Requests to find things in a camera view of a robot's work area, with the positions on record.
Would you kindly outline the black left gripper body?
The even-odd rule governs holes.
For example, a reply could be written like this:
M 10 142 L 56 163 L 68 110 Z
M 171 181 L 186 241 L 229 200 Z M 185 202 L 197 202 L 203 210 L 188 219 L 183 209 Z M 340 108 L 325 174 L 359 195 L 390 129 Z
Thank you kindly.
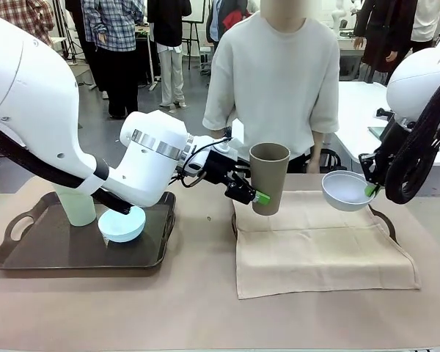
M 231 186 L 233 183 L 238 185 L 240 180 L 240 177 L 236 174 L 238 166 L 237 160 L 211 150 L 202 168 L 202 171 L 205 173 L 203 180 L 214 185 L 220 183 L 225 186 Z

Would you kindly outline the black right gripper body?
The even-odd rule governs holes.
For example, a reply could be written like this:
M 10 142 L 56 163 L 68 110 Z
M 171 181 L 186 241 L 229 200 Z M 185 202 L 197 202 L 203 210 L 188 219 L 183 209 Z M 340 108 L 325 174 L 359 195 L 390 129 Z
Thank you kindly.
M 373 170 L 375 180 L 383 183 L 389 168 L 390 158 L 399 150 L 399 125 L 390 122 L 380 136 L 381 144 L 375 150 L 375 168 Z

